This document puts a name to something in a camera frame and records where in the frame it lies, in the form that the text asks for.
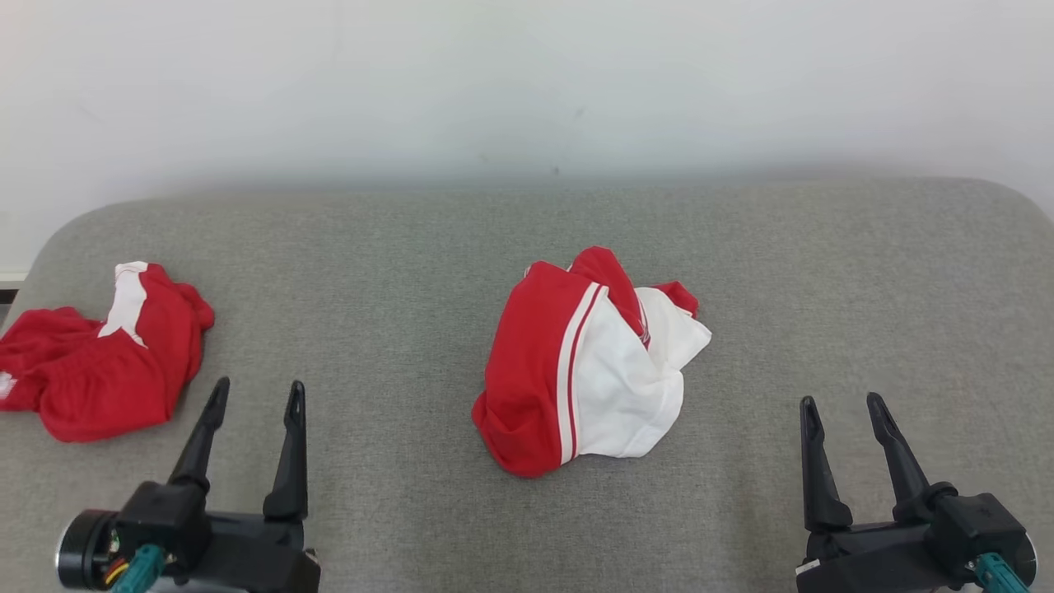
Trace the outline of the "grey fabric sofa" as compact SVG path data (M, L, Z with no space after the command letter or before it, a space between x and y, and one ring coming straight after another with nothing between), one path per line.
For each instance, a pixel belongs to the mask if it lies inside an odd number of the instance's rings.
M535 260L610 248L640 284L699 297L711 345L669 435L543 479L497 468L470 409L497 316ZM54 554L87 507L163 480L232 381L208 505L256 513L306 387L310 517L330 593L795 593L799 402L841 499L887 521L865 396L930 480L990 492L1054 593L1054 222L972 179L628 190L215 193L76 218L12 315L102 318L113 271L154 260L216 312L173 420L91 444L0 413L0 593L69 593Z

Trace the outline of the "red white basketball jersey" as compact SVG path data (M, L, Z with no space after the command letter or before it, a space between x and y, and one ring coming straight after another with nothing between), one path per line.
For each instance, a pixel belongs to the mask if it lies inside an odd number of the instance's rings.
M680 282L635 286L607 248L528 266L472 408L489 453L527 479L580 455L648 454L680 416L683 368L711 342L698 311Z

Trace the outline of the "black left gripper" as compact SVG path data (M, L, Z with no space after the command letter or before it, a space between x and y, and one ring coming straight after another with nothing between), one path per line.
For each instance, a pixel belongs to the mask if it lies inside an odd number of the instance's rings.
M225 420L230 379L211 391L168 485L147 481L120 510L76 515L56 549L58 581L69 590L116 593L144 545L163 566L150 593L319 593L321 567L304 543L309 515L305 386L293 381L285 440L264 514L208 513L208 461Z

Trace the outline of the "red shorts with white stripe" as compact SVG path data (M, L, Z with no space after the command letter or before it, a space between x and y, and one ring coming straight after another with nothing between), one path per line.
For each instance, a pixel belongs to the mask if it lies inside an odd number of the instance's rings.
M37 413L62 442L110 439L172 419L203 360L213 308L158 263L115 268L103 320L30 309L0 335L0 410Z

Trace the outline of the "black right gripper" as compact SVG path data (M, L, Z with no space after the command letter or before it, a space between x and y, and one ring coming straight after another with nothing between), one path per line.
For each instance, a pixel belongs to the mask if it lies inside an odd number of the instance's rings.
M813 534L795 570L797 593L1031 593L1038 553L1024 526L991 494L930 489L884 398L866 397L874 439L884 450L894 521L853 525L833 480L825 431L811 395L800 401L803 523Z

